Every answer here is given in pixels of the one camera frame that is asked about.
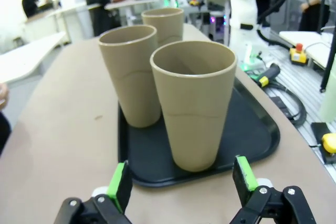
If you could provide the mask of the person's right hand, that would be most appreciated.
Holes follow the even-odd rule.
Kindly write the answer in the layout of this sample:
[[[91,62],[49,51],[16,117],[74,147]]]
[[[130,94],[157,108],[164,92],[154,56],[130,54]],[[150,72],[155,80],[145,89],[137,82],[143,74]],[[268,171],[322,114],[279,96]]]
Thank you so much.
[[[7,84],[1,83],[1,97],[0,97],[0,101],[1,101],[0,109],[1,110],[6,107],[8,103],[8,98],[9,98],[9,88]]]

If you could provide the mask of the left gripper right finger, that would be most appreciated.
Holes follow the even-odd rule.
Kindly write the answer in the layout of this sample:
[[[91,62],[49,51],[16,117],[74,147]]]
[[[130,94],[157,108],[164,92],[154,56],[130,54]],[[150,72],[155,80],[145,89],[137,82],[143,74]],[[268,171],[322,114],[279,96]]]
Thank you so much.
[[[244,156],[235,157],[233,181],[242,207],[231,223],[260,223],[264,218],[274,223],[316,223],[300,187],[288,186],[278,191],[259,185]]]

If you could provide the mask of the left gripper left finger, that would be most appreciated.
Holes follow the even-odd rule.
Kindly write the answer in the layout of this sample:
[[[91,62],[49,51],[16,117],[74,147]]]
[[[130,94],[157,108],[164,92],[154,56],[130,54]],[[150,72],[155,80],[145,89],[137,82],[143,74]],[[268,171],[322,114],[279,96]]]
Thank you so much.
[[[70,197],[63,201],[54,223],[130,223],[125,210],[133,187],[128,161],[119,163],[107,192],[83,202]]]

